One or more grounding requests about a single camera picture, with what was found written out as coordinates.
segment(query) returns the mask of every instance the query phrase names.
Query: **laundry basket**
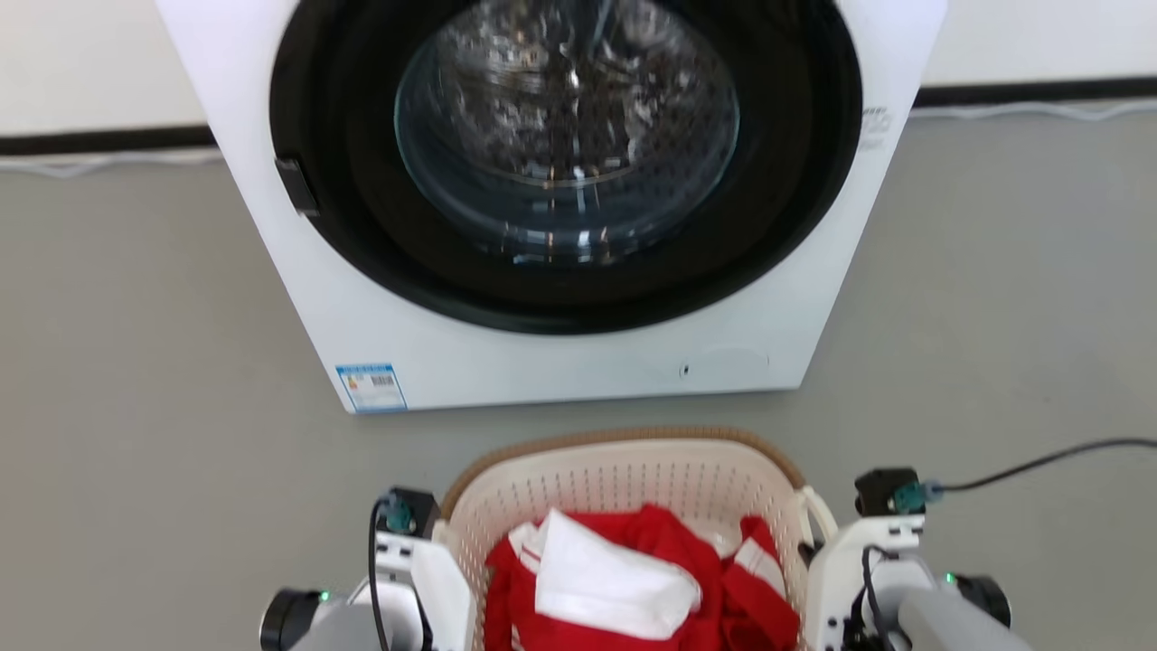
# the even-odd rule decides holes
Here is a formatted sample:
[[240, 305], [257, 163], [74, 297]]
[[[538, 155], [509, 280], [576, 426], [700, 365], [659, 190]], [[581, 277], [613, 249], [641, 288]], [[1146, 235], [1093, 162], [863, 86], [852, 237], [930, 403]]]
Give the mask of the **laundry basket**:
[[552, 506], [614, 512], [648, 503], [670, 509], [721, 554], [742, 542], [744, 516], [762, 516], [781, 555], [788, 601], [803, 617], [808, 569], [798, 547], [812, 542], [809, 515], [827, 540], [835, 520], [780, 451], [724, 428], [592, 432], [494, 452], [447, 494], [434, 540], [449, 548], [474, 593], [473, 651], [484, 651], [486, 557], [511, 528]]

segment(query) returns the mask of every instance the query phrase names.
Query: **black baseboard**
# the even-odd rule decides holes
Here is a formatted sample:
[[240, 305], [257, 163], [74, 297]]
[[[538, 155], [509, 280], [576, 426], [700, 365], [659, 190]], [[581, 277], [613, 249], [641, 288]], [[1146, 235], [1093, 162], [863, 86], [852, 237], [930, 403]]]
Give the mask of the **black baseboard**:
[[[915, 108], [1157, 97], [1157, 76], [921, 88]], [[0, 138], [0, 156], [214, 147], [207, 125]]]
[[914, 108], [1157, 97], [1157, 76], [921, 88]]
[[0, 156], [143, 151], [215, 146], [216, 140], [213, 139], [209, 127], [194, 125], [0, 138]]

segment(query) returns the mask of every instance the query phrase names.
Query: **basket rim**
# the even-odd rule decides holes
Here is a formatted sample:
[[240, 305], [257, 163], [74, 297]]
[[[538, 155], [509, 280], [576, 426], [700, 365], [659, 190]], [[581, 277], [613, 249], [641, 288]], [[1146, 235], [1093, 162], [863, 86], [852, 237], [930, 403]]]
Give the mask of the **basket rim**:
[[572, 447], [582, 447], [587, 445], [662, 439], [720, 441], [737, 443], [766, 457], [783, 473], [783, 475], [788, 479], [788, 482], [791, 483], [791, 488], [795, 490], [798, 491], [808, 486], [803, 479], [803, 474], [799, 472], [799, 468], [796, 467], [791, 459], [783, 454], [780, 449], [767, 443], [754, 434], [749, 432], [747, 430], [740, 430], [737, 428], [707, 427], [657, 427], [597, 430], [594, 432], [582, 432], [511, 445], [479, 458], [478, 461], [471, 464], [460, 475], [458, 475], [458, 479], [450, 486], [450, 490], [445, 493], [445, 497], [442, 500], [442, 518], [445, 520], [450, 519], [454, 515], [455, 506], [457, 506], [458, 501], [462, 498], [462, 495], [474, 480], [477, 480], [486, 471], [489, 471], [494, 466], [506, 461], [510, 461], [519, 457], [554, 452]]

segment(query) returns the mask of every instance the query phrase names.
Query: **white wall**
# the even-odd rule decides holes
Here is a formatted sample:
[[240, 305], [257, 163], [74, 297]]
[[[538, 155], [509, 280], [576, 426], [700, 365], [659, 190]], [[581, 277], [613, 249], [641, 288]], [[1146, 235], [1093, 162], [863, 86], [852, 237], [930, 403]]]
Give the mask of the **white wall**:
[[2, 1], [0, 135], [204, 121], [153, 0]]
[[[0, 135], [204, 120], [152, 0], [6, 0], [3, 14]], [[924, 80], [1155, 75], [1155, 0], [951, 0]]]
[[1157, 0], [949, 0], [928, 86], [1157, 75]]

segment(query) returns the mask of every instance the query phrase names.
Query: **white washing machine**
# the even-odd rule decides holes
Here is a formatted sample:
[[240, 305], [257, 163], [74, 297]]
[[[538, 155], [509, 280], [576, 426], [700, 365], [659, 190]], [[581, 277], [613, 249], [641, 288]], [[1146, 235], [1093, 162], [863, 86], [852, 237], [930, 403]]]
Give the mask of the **white washing machine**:
[[157, 0], [352, 413], [791, 390], [945, 0]]

